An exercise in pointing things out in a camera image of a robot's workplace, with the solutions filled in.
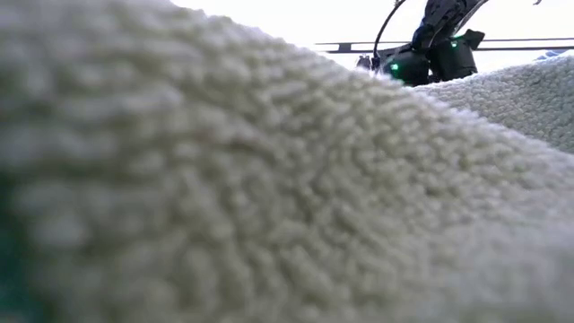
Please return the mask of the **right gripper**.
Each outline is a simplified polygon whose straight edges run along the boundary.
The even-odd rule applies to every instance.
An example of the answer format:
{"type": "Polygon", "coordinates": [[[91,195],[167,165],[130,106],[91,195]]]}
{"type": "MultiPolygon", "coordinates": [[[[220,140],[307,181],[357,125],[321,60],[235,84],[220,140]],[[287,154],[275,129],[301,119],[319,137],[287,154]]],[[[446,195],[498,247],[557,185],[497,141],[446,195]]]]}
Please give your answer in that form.
{"type": "Polygon", "coordinates": [[[447,39],[429,51],[432,74],[442,82],[465,78],[478,72],[473,50],[463,38],[447,39]]]}

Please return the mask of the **pale green microfiber towel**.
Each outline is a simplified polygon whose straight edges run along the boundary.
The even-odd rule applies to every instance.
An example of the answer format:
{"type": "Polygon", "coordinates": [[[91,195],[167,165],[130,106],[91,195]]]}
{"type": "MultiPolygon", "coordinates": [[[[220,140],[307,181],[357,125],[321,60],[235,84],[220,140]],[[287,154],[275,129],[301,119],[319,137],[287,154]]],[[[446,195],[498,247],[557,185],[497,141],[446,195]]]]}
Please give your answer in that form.
{"type": "Polygon", "coordinates": [[[536,60],[415,90],[574,154],[574,56],[536,60]]]}
{"type": "Polygon", "coordinates": [[[0,0],[0,323],[574,323],[574,154],[168,0],[0,0]]]}

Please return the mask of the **black horizontal rail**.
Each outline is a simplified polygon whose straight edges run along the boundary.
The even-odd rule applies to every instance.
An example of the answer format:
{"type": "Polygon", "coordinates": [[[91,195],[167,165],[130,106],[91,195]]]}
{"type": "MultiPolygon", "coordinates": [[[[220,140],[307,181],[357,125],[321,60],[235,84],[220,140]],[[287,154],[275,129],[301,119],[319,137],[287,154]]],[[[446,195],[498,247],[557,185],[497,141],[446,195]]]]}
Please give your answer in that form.
{"type": "MultiPolygon", "coordinates": [[[[331,42],[316,43],[313,50],[328,54],[369,54],[374,48],[372,42],[331,42]]],[[[536,39],[485,39],[476,51],[539,51],[572,50],[574,38],[536,39]]]]}

